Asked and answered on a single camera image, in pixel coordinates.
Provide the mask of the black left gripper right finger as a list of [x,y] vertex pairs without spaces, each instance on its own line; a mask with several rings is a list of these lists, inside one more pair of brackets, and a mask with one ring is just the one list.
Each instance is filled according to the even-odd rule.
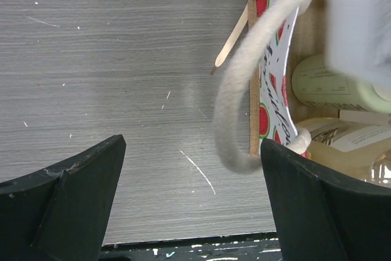
[[261,160],[284,260],[390,260],[390,189],[264,139]]

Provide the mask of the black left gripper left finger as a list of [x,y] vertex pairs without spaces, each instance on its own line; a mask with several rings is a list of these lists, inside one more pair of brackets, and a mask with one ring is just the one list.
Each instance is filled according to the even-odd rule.
[[121,134],[1,183],[1,260],[98,260],[125,157]]

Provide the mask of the green bottle beige cap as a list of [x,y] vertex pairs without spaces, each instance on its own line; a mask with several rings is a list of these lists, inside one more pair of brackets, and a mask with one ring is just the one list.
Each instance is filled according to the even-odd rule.
[[291,86],[296,98],[307,106],[390,113],[390,93],[332,71],[322,54],[309,56],[296,66]]

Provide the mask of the brown canvas bag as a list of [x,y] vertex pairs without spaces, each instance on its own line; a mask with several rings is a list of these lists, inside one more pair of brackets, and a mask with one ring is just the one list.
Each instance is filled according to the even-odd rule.
[[[305,58],[322,54],[337,72],[325,58],[327,2],[249,0],[250,29],[225,70],[214,105],[214,141],[227,169],[239,174],[261,169],[264,139],[310,158],[310,132],[298,127],[304,120],[330,117],[387,127],[379,117],[357,118],[369,111],[307,106],[294,95],[291,77]],[[390,93],[390,87],[373,85]]]

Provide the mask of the white bottle black cap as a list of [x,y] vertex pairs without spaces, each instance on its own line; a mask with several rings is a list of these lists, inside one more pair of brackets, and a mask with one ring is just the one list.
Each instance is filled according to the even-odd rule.
[[390,0],[328,0],[325,58],[337,72],[390,87]]

